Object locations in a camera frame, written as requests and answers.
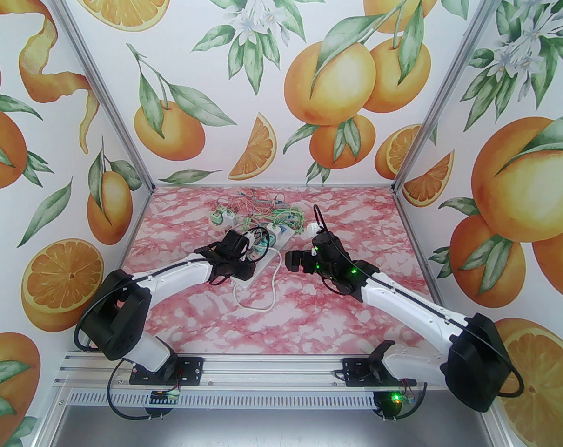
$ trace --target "black cable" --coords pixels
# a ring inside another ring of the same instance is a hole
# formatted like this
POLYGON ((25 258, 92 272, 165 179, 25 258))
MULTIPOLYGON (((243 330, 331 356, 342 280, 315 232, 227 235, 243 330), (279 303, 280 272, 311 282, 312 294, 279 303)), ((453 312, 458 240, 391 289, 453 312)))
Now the black cable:
POLYGON ((484 338, 478 336, 477 334, 475 334, 475 332, 472 332, 472 330, 469 330, 466 326, 463 326, 461 323, 458 323, 454 319, 448 318, 445 314, 441 313, 440 311, 437 311, 432 306, 428 306, 424 302, 418 300, 418 298, 410 296, 406 292, 401 291, 399 288, 396 288, 392 285, 389 285, 388 283, 385 283, 384 281, 381 281, 381 280, 367 274, 364 270, 362 270, 362 268, 360 268, 360 266, 358 266, 354 262, 352 262, 352 260, 350 260, 350 257, 348 257, 345 253, 343 253, 343 251, 341 251, 341 249, 339 249, 339 247, 335 244, 335 240, 333 240, 333 237, 331 236, 330 231, 327 228, 327 225, 325 224, 325 219, 322 216, 321 209, 318 207, 317 204, 314 204, 313 211, 315 213, 315 219, 316 219, 318 225, 322 228, 322 230, 324 230, 324 232, 326 232, 326 234, 328 234, 329 240, 331 241, 331 243, 333 244, 335 249, 339 253, 341 253, 341 256, 344 257, 348 262, 350 262, 350 264, 352 264, 352 266, 354 266, 354 268, 356 268, 358 271, 360 271, 360 273, 365 275, 367 278, 370 278, 371 280, 375 281, 375 283, 378 283, 379 285, 383 285, 384 287, 386 287, 390 290, 394 290, 395 292, 399 293, 401 296, 405 296, 407 299, 413 301, 418 306, 421 306, 421 307, 427 309, 431 313, 439 316, 440 318, 442 318, 445 321, 451 323, 452 325, 457 326, 458 328, 460 328, 460 330, 462 330, 463 332, 466 332, 467 334, 475 337, 477 340, 479 340, 481 343, 483 343, 489 349, 491 349, 497 356, 499 356, 505 362, 505 364, 507 365, 507 368, 509 368, 509 370, 515 375, 515 377, 517 378, 517 382, 519 384, 519 387, 517 388, 517 390, 515 392, 511 392, 511 393, 509 393, 509 392, 498 392, 497 395, 499 397, 501 397, 501 398, 517 398, 518 396, 520 396, 524 392, 525 385, 524 385, 524 382, 523 382, 523 379, 522 379, 522 375, 519 373, 517 368, 515 366, 513 366, 513 363, 511 362, 510 359, 503 356, 503 354, 501 354, 492 344, 488 343, 486 340, 484 340, 484 338))
POLYGON ((179 266, 184 266, 186 264, 194 264, 196 262, 205 262, 205 261, 207 261, 207 260, 204 259, 204 258, 198 258, 198 259, 194 259, 194 260, 185 260, 184 262, 179 262, 177 264, 171 264, 169 266, 166 266, 166 267, 164 267, 160 270, 157 270, 153 273, 150 273, 149 275, 145 275, 145 276, 139 277, 139 278, 126 279, 126 280, 123 280, 121 283, 117 283, 116 286, 113 289, 111 289, 109 292, 100 296, 100 298, 98 298, 94 302, 94 304, 88 306, 86 308, 86 310, 83 312, 83 314, 81 315, 81 318, 79 318, 79 321, 77 322, 77 325, 75 326, 75 331, 73 332, 73 342, 75 343, 75 346, 83 352, 96 353, 96 352, 101 351, 101 349, 98 349, 97 347, 89 347, 89 346, 85 346, 85 345, 81 344, 81 341, 79 341, 79 333, 81 332, 81 326, 82 326, 83 322, 87 319, 89 314, 94 309, 96 309, 96 307, 98 305, 100 305, 103 301, 105 301, 107 298, 112 296, 114 293, 121 291, 121 290, 129 287, 130 285, 133 285, 133 284, 138 283, 140 281, 145 281, 146 279, 149 279, 149 277, 156 277, 157 275, 165 273, 168 270, 173 270, 174 268, 178 268, 179 266))

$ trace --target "table surface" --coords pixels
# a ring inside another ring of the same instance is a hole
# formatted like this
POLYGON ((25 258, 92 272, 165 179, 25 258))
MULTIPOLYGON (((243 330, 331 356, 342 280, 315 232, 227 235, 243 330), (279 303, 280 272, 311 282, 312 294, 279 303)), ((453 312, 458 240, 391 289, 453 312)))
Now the table surface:
MULTIPOLYGON (((175 262, 197 247, 221 240, 223 229, 209 223, 218 204, 227 204, 243 187, 157 188, 124 263, 140 272, 175 262)), ((375 264, 403 286, 430 299, 420 266, 386 188, 255 188, 259 199, 283 197, 314 221, 320 206, 329 230, 342 241, 352 259, 375 264)), ((283 252, 311 247, 305 233, 295 235, 283 252)), ((244 305, 271 302, 271 277, 279 259, 247 290, 237 290, 244 305)), ((402 345, 427 345, 416 332, 375 307, 351 296, 328 291, 317 275, 291 273, 282 265, 275 279, 277 302, 267 313, 235 304, 232 282, 202 284, 157 304, 146 330, 177 352, 241 354, 370 353, 384 339, 402 345)))

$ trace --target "white connector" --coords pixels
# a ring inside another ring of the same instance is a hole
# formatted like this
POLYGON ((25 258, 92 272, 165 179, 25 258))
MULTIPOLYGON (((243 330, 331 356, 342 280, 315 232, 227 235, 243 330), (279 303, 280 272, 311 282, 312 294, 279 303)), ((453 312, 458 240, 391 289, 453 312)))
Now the white connector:
POLYGON ((307 226, 307 237, 313 238, 318 232, 320 232, 320 230, 321 228, 317 222, 309 223, 307 226))

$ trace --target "metal bar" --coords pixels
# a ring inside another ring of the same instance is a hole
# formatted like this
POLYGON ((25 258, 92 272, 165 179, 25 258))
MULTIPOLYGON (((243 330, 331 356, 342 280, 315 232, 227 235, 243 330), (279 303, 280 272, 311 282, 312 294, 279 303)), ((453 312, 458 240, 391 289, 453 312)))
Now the metal bar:
POLYGON ((91 56, 85 40, 82 37, 79 26, 77 26, 77 23, 75 23, 75 19, 73 17, 73 14, 71 13, 71 10, 68 8, 65 0, 48 1, 52 6, 52 10, 54 11, 53 16, 55 16, 60 21, 60 24, 62 24, 62 26, 66 28, 66 33, 69 41, 71 42, 71 47, 79 57, 79 61, 83 66, 87 80, 89 81, 92 90, 94 90, 97 99, 105 109, 107 117, 114 126, 116 134, 120 138, 122 145, 124 145, 125 151, 131 158, 133 166, 135 166, 135 169, 137 169, 141 181, 150 192, 153 191, 154 182, 151 178, 149 170, 145 166, 145 163, 143 162, 139 151, 137 151, 137 147, 135 146, 130 134, 128 133, 124 119, 120 115, 120 112, 118 111, 118 108, 116 107, 116 104, 112 99, 109 90, 107 89, 107 85, 101 77, 99 69, 97 68, 97 65, 91 56))
POLYGON ((401 168, 395 177, 394 188, 395 192, 401 190, 408 177, 409 171, 412 169, 414 162, 422 152, 426 141, 428 140, 432 129, 439 122, 439 117, 445 109, 452 92, 454 91, 458 80, 462 76, 466 68, 469 58, 473 54, 478 40, 483 34, 488 18, 492 17, 499 5, 500 0, 481 0, 481 4, 476 9, 473 19, 469 22, 468 29, 463 35, 462 42, 457 49, 456 55, 451 63, 451 68, 445 75, 443 83, 437 92, 434 101, 430 105, 430 109, 420 126, 418 135, 416 136, 412 147, 409 149, 401 168))

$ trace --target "black bracket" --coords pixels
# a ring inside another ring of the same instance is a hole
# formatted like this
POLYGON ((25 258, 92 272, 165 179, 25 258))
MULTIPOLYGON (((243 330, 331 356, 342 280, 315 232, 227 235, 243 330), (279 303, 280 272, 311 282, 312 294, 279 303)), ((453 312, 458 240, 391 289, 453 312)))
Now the black bracket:
POLYGON ((163 368, 157 372, 146 370, 140 364, 136 364, 131 371, 128 382, 137 386, 198 386, 203 375, 204 358, 198 357, 177 357, 174 368, 168 369, 168 374, 164 375, 163 368))
POLYGON ((415 379, 394 378, 383 364, 383 355, 395 341, 385 340, 364 358, 342 359, 343 376, 347 387, 404 387, 416 386, 415 379))

